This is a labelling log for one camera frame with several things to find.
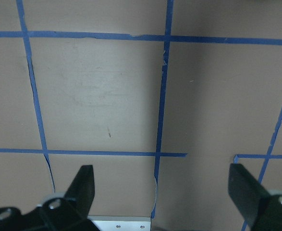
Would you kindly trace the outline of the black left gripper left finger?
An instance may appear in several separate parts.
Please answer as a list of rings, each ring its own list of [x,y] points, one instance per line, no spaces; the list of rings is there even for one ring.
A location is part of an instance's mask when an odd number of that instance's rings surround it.
[[[92,165],[83,165],[64,194],[64,199],[87,218],[94,200],[94,170]]]

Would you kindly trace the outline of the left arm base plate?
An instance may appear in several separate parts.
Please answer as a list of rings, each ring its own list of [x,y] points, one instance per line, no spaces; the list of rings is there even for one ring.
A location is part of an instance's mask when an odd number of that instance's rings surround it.
[[[151,218],[88,216],[100,231],[150,231]]]

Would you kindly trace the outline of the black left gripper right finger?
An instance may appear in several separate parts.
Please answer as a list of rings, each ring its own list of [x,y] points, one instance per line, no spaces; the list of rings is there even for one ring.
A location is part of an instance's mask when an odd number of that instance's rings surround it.
[[[242,164],[230,164],[228,194],[252,231],[272,230],[271,195]]]

